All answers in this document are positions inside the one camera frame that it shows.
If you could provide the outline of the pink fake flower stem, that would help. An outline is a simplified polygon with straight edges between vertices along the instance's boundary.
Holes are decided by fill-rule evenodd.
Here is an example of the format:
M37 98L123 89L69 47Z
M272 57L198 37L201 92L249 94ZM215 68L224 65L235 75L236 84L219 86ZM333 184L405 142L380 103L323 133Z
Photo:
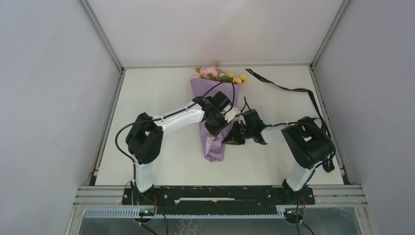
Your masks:
M196 75L194 76L194 78L205 78L205 70L202 69L201 67L196 67L195 68L196 71Z
M220 80L220 78L225 75L221 70L220 65L220 61L216 61L213 66L200 71L201 78L215 81Z

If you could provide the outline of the pink purple wrapping paper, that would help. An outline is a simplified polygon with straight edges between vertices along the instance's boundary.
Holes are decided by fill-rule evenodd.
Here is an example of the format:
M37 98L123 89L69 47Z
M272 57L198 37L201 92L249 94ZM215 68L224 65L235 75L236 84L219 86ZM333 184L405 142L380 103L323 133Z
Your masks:
M240 85L233 85L231 83L219 84L218 81L207 80L204 78L193 78L190 80L191 88L194 96L214 96L221 91L230 101L234 101L234 105L238 105L238 97ZM225 144L222 141L227 137L232 128L232 122L229 123L220 133L214 137L205 127L203 122L199 123L200 140L204 158L211 162L221 162L224 159Z

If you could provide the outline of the yellow fake flower stem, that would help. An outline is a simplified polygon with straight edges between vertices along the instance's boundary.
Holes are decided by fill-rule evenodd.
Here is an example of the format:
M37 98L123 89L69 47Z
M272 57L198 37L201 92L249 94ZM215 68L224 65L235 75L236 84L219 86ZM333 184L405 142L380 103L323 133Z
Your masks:
M219 81L225 83L232 83L235 85L241 85L244 82L241 77L235 77L232 72L221 74L221 76L219 77Z
M244 85L244 84L246 84L248 82L249 76L246 75L246 74L242 74L242 75L239 76L239 79L240 79L240 83L239 84L240 85Z

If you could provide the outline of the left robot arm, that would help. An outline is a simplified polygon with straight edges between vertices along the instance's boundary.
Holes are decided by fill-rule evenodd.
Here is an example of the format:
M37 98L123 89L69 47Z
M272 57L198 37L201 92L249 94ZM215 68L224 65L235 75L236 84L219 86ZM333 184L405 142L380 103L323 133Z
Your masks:
M140 114L130 128L125 142L134 165L134 198L141 204L153 198L152 162L159 156L165 136L190 124L202 123L216 137L240 114L240 110L222 93L197 96L178 110L160 116Z

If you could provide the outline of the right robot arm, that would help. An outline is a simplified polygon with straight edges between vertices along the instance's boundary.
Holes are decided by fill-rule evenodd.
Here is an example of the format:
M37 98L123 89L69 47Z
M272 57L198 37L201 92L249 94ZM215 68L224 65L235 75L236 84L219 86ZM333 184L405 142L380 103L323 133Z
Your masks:
M302 191L320 166L326 172L334 170L336 154L334 142L315 119L305 116L298 121L265 124L256 110L242 114L243 119L233 123L224 144L243 145L247 139L262 145L286 141L295 159L289 176L283 181L283 199L290 204L302 198Z

